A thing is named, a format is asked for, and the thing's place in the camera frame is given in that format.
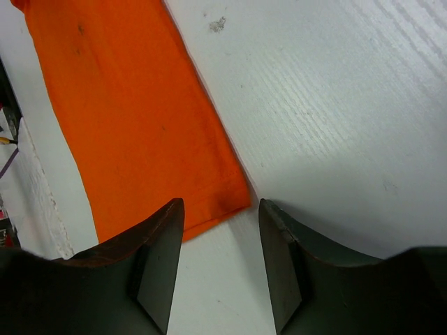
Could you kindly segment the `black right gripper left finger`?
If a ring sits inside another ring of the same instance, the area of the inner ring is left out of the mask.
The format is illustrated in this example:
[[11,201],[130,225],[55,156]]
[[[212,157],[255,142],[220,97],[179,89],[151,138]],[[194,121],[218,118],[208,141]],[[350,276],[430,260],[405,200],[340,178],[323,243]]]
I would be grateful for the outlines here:
[[1,333],[165,334],[183,229],[174,199],[67,260],[1,249]]

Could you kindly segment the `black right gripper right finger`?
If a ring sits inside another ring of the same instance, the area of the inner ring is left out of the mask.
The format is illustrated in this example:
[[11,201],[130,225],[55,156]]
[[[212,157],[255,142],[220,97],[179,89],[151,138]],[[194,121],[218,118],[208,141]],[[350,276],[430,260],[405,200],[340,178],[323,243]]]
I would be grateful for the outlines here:
[[445,247],[411,248],[381,260],[265,199],[258,222],[276,333],[446,333]]

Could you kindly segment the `orange t shirt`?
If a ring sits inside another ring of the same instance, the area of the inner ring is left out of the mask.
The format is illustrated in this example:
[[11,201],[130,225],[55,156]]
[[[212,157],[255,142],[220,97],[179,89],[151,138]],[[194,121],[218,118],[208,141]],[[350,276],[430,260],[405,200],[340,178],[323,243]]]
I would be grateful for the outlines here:
[[190,240],[248,208],[247,180],[162,1],[15,1],[99,241],[173,198]]

